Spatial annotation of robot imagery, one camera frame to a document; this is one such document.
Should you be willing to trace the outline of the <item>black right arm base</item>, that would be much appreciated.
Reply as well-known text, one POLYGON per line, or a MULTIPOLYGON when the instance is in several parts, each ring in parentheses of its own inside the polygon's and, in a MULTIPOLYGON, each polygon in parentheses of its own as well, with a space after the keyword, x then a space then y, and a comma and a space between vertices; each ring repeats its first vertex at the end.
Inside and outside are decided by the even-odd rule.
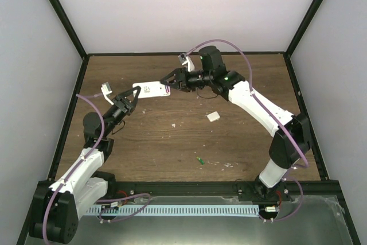
POLYGON ((267 188, 260 181, 236 181, 236 188, 240 196, 251 201, 290 200, 289 195, 284 193, 285 186, 283 183, 278 183, 273 188, 267 188))

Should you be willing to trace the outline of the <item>white remote control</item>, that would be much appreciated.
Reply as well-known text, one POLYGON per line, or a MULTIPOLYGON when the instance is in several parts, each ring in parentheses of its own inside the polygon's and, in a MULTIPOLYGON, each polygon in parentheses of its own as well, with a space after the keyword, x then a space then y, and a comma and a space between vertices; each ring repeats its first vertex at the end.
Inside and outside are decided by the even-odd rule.
POLYGON ((136 87, 138 85, 141 87, 141 92, 138 97, 139 99, 170 96, 166 93, 165 85, 162 85, 159 81, 134 83, 132 87, 136 87))

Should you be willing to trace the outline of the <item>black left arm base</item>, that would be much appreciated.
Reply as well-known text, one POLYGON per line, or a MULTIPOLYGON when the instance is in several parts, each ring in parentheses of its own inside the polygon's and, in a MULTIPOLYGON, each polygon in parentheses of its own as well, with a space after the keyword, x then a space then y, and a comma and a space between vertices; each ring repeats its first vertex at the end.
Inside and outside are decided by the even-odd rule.
POLYGON ((132 194, 128 194, 125 190, 121 188, 121 185, 118 184, 116 177, 113 173, 97 171, 94 172, 92 177, 101 178, 104 181, 107 181, 107 192, 103 197, 98 199, 98 202, 102 202, 103 200, 112 200, 132 196, 132 194))

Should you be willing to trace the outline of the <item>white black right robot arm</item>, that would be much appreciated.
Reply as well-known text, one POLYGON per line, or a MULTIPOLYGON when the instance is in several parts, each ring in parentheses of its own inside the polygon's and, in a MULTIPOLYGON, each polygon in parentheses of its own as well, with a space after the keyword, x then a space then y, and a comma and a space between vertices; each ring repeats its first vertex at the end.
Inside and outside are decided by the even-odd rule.
POLYGON ((272 137, 270 160, 255 180, 256 197, 267 201, 289 170, 308 167, 305 155, 312 147, 310 121, 305 114, 294 115, 265 98, 253 88, 251 79, 227 70, 215 46, 203 47, 198 54, 201 69, 196 70, 189 55, 182 53, 178 56, 182 66, 160 82, 182 92, 210 87, 216 95, 250 114, 269 132, 272 137))

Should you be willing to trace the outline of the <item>white battery cover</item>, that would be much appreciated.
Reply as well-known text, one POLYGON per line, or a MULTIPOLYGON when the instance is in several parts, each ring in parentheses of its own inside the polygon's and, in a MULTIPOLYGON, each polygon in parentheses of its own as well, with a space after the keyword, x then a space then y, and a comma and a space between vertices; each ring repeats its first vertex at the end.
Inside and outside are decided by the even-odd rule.
POLYGON ((209 120, 209 122, 215 122, 220 119, 220 114, 217 111, 215 111, 210 114, 207 114, 206 117, 209 120))

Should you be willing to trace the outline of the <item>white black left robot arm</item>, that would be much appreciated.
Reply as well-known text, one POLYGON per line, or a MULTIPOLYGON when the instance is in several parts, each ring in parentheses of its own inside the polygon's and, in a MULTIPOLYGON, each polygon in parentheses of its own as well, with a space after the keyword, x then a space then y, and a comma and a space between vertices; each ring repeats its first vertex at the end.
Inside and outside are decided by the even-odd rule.
POLYGON ((99 168, 112 153, 114 132, 138 103, 141 87, 136 86, 107 99, 110 108, 101 114, 98 108, 83 118, 84 140, 76 161, 55 182, 40 181, 30 207, 29 236, 50 242, 68 244, 75 236, 79 221, 98 199, 116 197, 115 177, 99 168))

